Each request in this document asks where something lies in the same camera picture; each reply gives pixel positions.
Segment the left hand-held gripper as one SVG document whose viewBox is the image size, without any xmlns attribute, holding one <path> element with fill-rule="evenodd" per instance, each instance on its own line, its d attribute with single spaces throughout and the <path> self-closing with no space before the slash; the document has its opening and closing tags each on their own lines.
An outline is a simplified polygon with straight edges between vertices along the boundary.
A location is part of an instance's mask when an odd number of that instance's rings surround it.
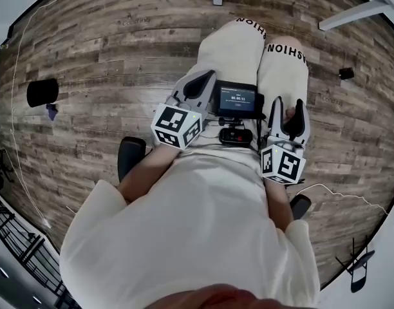
<svg viewBox="0 0 394 309">
<path fill-rule="evenodd" d="M 177 149 L 187 148 L 203 131 L 216 81 L 214 70 L 197 71 L 180 79 L 172 96 L 191 109 L 159 103 L 151 123 L 156 141 Z"/>
</svg>

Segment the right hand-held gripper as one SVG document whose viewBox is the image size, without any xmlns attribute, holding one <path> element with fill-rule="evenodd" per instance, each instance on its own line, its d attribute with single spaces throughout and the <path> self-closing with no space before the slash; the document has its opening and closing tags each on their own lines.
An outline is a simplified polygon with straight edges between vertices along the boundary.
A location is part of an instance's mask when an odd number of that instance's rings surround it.
<svg viewBox="0 0 394 309">
<path fill-rule="evenodd" d="M 268 120 L 267 146 L 260 152 L 261 174 L 280 184 L 297 184 L 306 163 L 303 154 L 310 137 L 310 118 L 300 98 L 293 117 L 286 123 L 283 112 L 283 101 L 277 97 Z"/>
</svg>

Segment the person's right forearm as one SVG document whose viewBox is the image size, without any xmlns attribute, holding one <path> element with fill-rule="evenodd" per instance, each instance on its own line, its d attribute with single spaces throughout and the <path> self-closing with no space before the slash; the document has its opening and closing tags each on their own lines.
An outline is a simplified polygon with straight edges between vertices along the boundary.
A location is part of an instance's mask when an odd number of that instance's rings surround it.
<svg viewBox="0 0 394 309">
<path fill-rule="evenodd" d="M 277 229 L 286 231 L 294 221 L 290 200 L 283 184 L 264 179 L 268 203 L 268 215 Z"/>
</svg>

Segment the person's left forearm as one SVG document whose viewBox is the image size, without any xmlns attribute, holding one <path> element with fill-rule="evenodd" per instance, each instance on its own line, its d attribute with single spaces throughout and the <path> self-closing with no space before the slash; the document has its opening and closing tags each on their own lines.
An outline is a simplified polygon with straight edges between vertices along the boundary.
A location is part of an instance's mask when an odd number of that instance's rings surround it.
<svg viewBox="0 0 394 309">
<path fill-rule="evenodd" d="M 117 186 L 129 205 L 145 196 L 164 175 L 181 150 L 161 144 L 130 170 Z"/>
</svg>

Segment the small black monitor screen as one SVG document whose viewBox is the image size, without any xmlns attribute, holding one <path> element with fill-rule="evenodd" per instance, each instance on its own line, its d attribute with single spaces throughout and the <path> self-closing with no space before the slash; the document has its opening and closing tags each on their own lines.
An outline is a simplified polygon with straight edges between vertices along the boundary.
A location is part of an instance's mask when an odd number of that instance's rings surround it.
<svg viewBox="0 0 394 309">
<path fill-rule="evenodd" d="M 221 126 L 239 126 L 243 119 L 262 120 L 264 95 L 251 84 L 217 80 L 214 86 L 215 115 Z"/>
</svg>

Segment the person's right leg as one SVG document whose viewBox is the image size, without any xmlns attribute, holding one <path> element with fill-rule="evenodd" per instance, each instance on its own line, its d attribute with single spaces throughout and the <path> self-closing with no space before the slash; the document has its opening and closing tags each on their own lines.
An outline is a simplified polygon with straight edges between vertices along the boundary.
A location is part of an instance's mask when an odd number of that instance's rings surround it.
<svg viewBox="0 0 394 309">
<path fill-rule="evenodd" d="M 270 41 L 270 44 L 282 44 L 291 47 L 296 47 L 297 49 L 300 49 L 302 47 L 302 44 L 299 42 L 299 40 L 291 36 L 275 37 Z"/>
</svg>

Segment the beige t-shirt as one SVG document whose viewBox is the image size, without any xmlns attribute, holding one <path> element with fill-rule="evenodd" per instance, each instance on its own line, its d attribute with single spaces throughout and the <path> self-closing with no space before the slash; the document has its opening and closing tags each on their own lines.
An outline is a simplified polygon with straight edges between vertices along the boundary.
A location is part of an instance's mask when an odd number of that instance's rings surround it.
<svg viewBox="0 0 394 309">
<path fill-rule="evenodd" d="M 64 238 L 62 280 L 83 309 L 144 309 L 221 284 L 312 306 L 320 282 L 308 224 L 278 227 L 269 203 L 249 149 L 188 149 L 133 202 L 100 180 Z"/>
</svg>

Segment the black round bin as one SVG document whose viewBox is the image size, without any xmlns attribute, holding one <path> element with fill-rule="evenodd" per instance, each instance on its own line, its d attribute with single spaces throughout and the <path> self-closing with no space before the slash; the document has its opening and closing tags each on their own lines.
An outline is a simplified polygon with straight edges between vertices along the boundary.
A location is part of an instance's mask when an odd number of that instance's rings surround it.
<svg viewBox="0 0 394 309">
<path fill-rule="evenodd" d="M 32 81 L 28 84 L 26 99 L 31 108 L 54 103 L 59 95 L 59 85 L 56 79 Z"/>
</svg>

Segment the black folding chair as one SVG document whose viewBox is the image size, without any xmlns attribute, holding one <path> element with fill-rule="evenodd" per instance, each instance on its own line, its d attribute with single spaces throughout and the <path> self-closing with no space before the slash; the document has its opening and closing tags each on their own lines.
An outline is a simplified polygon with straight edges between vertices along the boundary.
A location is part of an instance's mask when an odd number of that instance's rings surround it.
<svg viewBox="0 0 394 309">
<path fill-rule="evenodd" d="M 368 249 L 368 239 L 365 238 L 364 251 L 359 255 L 355 252 L 355 238 L 352 239 L 352 252 L 350 253 L 351 263 L 347 266 L 346 262 L 335 257 L 336 261 L 349 273 L 351 277 L 350 290 L 355 294 L 363 289 L 366 284 L 368 274 L 368 261 L 374 256 L 375 251 Z"/>
</svg>

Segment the black metal rack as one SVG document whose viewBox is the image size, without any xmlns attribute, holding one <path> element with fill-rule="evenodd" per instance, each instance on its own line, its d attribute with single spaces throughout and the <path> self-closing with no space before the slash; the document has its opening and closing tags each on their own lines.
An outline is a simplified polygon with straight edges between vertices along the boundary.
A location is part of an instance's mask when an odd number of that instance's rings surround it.
<svg viewBox="0 0 394 309">
<path fill-rule="evenodd" d="M 4 163 L 8 153 L 0 149 L 0 190 L 4 181 L 14 183 L 12 166 Z M 82 309 L 65 287 L 59 272 L 59 255 L 46 234 L 15 211 L 0 195 L 0 240 L 21 272 L 54 296 L 57 309 Z"/>
</svg>

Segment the black recorder with red button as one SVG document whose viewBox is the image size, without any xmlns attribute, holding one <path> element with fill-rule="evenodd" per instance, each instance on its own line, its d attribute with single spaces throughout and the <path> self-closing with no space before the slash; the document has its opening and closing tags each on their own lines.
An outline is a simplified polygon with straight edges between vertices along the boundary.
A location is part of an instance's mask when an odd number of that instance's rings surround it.
<svg viewBox="0 0 394 309">
<path fill-rule="evenodd" d="M 223 145 L 233 147 L 249 147 L 252 131 L 249 129 L 223 128 L 219 133 L 219 141 Z"/>
</svg>

